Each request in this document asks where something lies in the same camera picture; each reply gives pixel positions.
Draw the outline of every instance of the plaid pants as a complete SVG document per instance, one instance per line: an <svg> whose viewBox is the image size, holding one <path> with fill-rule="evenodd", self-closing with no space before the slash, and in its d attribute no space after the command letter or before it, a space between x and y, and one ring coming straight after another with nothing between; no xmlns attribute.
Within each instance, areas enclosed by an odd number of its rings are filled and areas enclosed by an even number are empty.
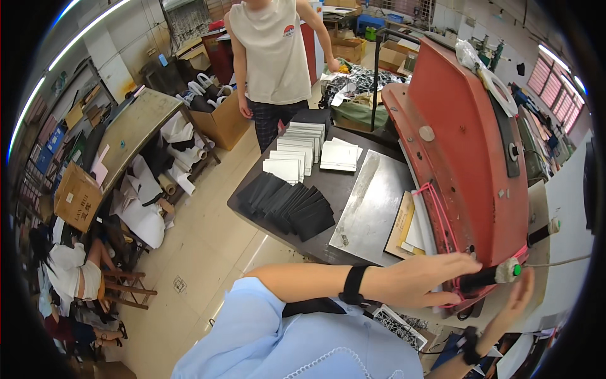
<svg viewBox="0 0 606 379"><path fill-rule="evenodd" d="M302 100L294 104L277 106L248 100L248 107L253 112L257 140L263 154L278 136L278 121L282 120L284 125L288 124L299 109L309 109L309 104L307 100Z"/></svg>

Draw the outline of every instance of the tile floor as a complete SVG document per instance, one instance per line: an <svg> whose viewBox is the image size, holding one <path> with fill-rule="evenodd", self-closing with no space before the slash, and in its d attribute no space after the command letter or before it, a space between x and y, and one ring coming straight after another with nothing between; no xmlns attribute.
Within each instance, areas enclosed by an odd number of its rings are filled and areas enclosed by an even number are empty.
<svg viewBox="0 0 606 379"><path fill-rule="evenodd" d="M364 67L372 67L374 44L368 43ZM321 98L312 87L311 108ZM128 330L124 347L107 347L107 360L121 360L138 378L168 378L175 363L208 334L226 290L255 267L267 263L302 262L289 247L258 231L226 205L246 173L260 157L253 124L231 152L218 149L221 164L210 164L195 182L196 192L176 206L175 226L162 246L139 260L144 286L158 291L148 310L119 308ZM179 293L175 281L185 286Z"/></svg>

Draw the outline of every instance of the white tank top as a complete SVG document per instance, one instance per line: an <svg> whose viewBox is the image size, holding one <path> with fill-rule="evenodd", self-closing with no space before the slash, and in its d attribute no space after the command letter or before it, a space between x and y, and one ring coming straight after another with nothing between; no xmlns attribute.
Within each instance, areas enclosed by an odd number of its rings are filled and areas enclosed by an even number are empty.
<svg viewBox="0 0 606 379"><path fill-rule="evenodd" d="M248 97L277 105L311 98L295 0L272 0L259 11L242 1L229 13L231 29L246 48Z"/></svg>

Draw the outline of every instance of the stack of leather pieces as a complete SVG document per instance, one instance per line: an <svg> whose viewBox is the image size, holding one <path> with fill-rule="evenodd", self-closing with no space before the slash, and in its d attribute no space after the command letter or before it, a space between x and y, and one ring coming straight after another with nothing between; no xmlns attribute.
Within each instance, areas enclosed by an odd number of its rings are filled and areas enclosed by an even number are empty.
<svg viewBox="0 0 606 379"><path fill-rule="evenodd" d="M298 235L302 242L335 225L330 204L316 187L293 186L268 172L260 173L236 196L243 214L265 218L282 233Z"/></svg>

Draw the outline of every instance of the black hair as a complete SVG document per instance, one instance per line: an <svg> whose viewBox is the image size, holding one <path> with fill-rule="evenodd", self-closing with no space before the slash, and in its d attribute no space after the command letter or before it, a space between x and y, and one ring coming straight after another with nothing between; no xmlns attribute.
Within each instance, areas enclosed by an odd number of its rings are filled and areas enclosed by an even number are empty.
<svg viewBox="0 0 606 379"><path fill-rule="evenodd" d="M50 250L53 248L52 244L37 228L30 230L29 238L30 246L32 247L32 251L34 253L35 264L38 266L41 263L44 263L52 272L55 272L49 264L49 262L52 261L50 258Z"/></svg>

